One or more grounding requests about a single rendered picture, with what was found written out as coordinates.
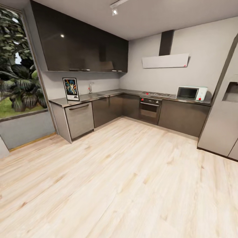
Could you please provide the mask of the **poster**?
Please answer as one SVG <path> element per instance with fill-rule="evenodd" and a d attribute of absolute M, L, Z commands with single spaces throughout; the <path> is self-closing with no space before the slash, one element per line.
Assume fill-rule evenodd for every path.
<path fill-rule="evenodd" d="M 67 100 L 80 101 L 76 78 L 62 78 Z"/>

